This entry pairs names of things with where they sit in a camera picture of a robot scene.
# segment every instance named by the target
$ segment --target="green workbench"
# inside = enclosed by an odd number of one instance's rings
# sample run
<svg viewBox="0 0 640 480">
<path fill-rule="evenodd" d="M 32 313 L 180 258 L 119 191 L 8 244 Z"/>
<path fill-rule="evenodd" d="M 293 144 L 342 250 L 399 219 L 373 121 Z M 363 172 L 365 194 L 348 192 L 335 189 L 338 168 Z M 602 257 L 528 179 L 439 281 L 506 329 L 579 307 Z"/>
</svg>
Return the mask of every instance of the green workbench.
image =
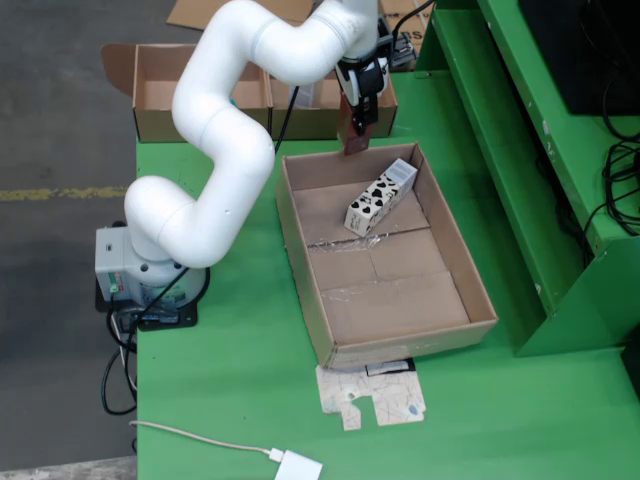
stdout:
<svg viewBox="0 0 640 480">
<path fill-rule="evenodd" d="M 455 74 L 393 81 L 400 105 L 393 136 L 372 145 L 420 142 L 500 316 L 497 327 L 477 347 L 416 359 L 424 422 L 378 427 L 366 397 L 355 402 L 362 429 L 344 432 L 338 415 L 321 410 L 276 209 L 277 162 L 230 253 L 211 270 L 199 324 L 140 334 L 138 419 L 291 449 L 324 463 L 327 480 L 637 477 L 640 404 L 618 350 L 514 355 L 527 325 L 545 312 Z M 281 153 L 339 148 L 285 142 Z M 139 144 L 137 160 L 138 175 L 165 176 L 194 195 L 212 169 L 187 144 Z M 138 432 L 141 480 L 270 479 L 276 470 L 257 453 Z"/>
</svg>

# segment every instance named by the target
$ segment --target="computer monitor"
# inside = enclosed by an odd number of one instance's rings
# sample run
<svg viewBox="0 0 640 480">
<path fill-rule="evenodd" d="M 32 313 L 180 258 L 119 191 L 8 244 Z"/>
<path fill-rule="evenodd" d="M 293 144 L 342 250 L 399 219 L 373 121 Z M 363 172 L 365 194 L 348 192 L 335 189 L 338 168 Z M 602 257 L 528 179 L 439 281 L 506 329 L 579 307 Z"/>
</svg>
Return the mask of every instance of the computer monitor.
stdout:
<svg viewBox="0 0 640 480">
<path fill-rule="evenodd" d="M 567 109 L 640 114 L 640 1 L 519 0 L 529 29 Z"/>
</svg>

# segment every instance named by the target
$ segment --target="cardboard box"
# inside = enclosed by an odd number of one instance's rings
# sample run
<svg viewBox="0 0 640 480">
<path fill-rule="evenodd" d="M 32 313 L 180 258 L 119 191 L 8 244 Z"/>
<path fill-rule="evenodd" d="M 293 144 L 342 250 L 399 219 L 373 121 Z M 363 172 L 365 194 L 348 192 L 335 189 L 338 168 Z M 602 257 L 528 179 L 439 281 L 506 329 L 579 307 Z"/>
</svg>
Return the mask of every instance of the cardboard box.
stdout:
<svg viewBox="0 0 640 480">
<path fill-rule="evenodd" d="M 349 202 L 397 158 L 412 192 L 362 239 Z M 283 157 L 278 211 L 304 319 L 323 367 L 349 368 L 473 345 L 496 313 L 417 144 Z"/>
<path fill-rule="evenodd" d="M 381 12 L 384 12 L 384 17 L 391 27 L 391 30 L 395 28 L 398 22 L 409 12 L 416 9 L 424 3 L 424 0 L 381 0 L 382 8 Z M 420 14 L 414 15 L 409 20 L 404 22 L 400 27 L 400 32 L 407 32 L 411 37 L 411 43 L 416 52 L 420 53 L 422 48 L 422 42 L 424 40 L 425 32 L 429 26 L 429 20 L 431 19 L 431 12 L 434 6 L 431 5 L 424 9 Z"/>
<path fill-rule="evenodd" d="M 269 91 L 273 102 L 272 138 L 277 140 L 289 106 L 291 87 L 269 75 Z M 389 86 L 378 97 L 378 122 L 373 126 L 372 137 L 391 135 L 398 111 L 398 99 L 389 78 Z M 314 106 L 295 108 L 285 133 L 285 140 L 333 140 L 338 135 L 340 124 L 340 84 L 332 71 L 315 87 Z"/>
<path fill-rule="evenodd" d="M 102 48 L 109 82 L 132 97 L 140 142 L 184 142 L 171 117 L 173 92 L 195 45 L 110 44 Z M 266 73 L 248 64 L 232 98 L 240 110 L 269 128 Z"/>
<path fill-rule="evenodd" d="M 177 0 L 167 23 L 204 30 L 211 17 L 229 0 Z M 311 0 L 254 0 L 291 25 L 300 25 L 311 13 Z"/>
</svg>

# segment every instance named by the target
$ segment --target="concrete floor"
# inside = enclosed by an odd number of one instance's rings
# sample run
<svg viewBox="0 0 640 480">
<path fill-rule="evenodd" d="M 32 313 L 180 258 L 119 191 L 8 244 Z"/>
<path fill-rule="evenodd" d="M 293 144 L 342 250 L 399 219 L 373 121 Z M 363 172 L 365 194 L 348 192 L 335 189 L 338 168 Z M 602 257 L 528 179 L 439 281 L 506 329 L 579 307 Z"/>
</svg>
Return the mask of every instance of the concrete floor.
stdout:
<svg viewBox="0 0 640 480">
<path fill-rule="evenodd" d="M 123 218 L 123 199 L 9 192 L 131 183 L 131 101 L 107 82 L 100 47 L 197 41 L 165 24 L 173 3 L 0 2 L 0 471 L 132 453 L 127 418 L 100 404 L 115 349 L 93 308 L 95 229 Z"/>
</svg>

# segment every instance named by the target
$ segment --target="white robotic arm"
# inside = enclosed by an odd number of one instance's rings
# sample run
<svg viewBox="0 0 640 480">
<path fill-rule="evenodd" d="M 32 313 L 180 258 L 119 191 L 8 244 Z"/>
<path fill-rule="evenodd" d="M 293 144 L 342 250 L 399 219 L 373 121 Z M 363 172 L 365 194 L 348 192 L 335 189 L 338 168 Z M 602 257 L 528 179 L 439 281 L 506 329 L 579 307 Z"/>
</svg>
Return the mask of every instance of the white robotic arm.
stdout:
<svg viewBox="0 0 640 480">
<path fill-rule="evenodd" d="M 214 160 L 214 172 L 197 201 L 160 177 L 131 185 L 125 212 L 136 252 L 192 268 L 220 261 L 274 164 L 269 134 L 230 103 L 247 62 L 284 83 L 311 84 L 341 58 L 375 50 L 377 24 L 377 0 L 326 0 L 297 28 L 257 3 L 225 4 L 204 31 L 172 107 L 176 128 Z"/>
<path fill-rule="evenodd" d="M 298 86 L 336 68 L 357 109 L 354 125 L 375 122 L 376 95 L 388 77 L 377 6 L 377 0 L 325 0 L 299 27 L 248 0 L 232 0 L 218 10 L 172 105 L 177 130 L 214 161 L 214 171 L 197 200 L 161 177 L 142 177 L 129 187 L 128 227 L 101 229 L 96 237 L 96 274 L 107 302 L 148 305 L 188 267 L 161 302 L 186 305 L 205 284 L 203 269 L 231 248 L 275 158 L 270 135 L 230 101 L 248 62 Z"/>
</svg>

